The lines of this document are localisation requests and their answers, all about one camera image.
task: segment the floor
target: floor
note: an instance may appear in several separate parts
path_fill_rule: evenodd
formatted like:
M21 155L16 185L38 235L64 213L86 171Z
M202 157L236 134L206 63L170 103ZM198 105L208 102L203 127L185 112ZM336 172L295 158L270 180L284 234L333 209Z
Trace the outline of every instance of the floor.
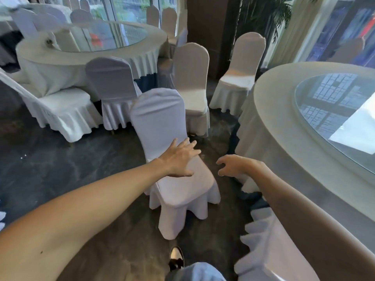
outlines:
M217 82L209 80L207 97ZM58 132L40 128L16 92L0 83L0 210L9 224L39 205L80 186L145 163L132 127L111 135L102 126L69 146ZM209 137L198 141L201 158L215 175L222 201L209 205L209 217L191 212L176 240L158 230L160 208L148 208L141 195L115 222L93 237L72 259L59 281L163 280L170 248L179 245L186 264L205 261L228 281L237 280L234 263L248 252L239 236L251 221L249 205L237 198L234 180L217 175L216 160L228 149L236 119L210 111Z

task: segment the hand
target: hand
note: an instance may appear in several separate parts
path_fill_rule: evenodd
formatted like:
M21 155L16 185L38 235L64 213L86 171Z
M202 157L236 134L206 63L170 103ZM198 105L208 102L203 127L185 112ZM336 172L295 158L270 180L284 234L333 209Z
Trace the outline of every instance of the hand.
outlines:
M187 170L187 163L195 156L201 153L195 150L196 141L190 143L186 138L178 146L176 146L177 138L173 140L171 146L159 157L163 165L166 167L167 176L179 178L182 176L192 176L194 172Z
M217 165L225 164L218 174L220 176L231 176L235 177L240 174L247 174L253 177L259 173L264 173L265 171L270 171L270 169L265 165L265 163L237 155L225 155L218 159Z

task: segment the leg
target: leg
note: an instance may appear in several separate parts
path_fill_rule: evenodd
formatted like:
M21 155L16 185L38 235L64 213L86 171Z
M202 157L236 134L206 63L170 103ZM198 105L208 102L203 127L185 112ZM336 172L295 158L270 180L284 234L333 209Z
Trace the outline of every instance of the leg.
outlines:
M175 247L171 251L171 271L165 277L165 281L225 281L223 275L208 263L197 262L187 267L181 264L184 264L182 252Z

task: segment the black and white shoe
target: black and white shoe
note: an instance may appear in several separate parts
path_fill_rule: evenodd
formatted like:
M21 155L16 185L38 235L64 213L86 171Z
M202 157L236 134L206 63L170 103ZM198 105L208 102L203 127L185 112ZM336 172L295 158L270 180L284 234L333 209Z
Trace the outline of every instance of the black and white shoe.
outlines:
M182 254L182 250L178 246L172 248L171 254L169 255L168 265L170 271L181 269L185 266L184 255Z

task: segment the person's left hand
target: person's left hand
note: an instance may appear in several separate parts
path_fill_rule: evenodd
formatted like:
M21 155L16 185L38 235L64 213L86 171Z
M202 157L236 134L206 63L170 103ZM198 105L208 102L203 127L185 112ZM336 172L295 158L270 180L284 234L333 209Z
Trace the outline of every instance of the person's left hand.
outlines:
M195 156L201 153L195 150L196 141L190 143L186 138L176 146L177 138L173 140L169 148L158 158L166 167L167 176L179 178L182 176L192 176L194 172L187 170L187 163Z

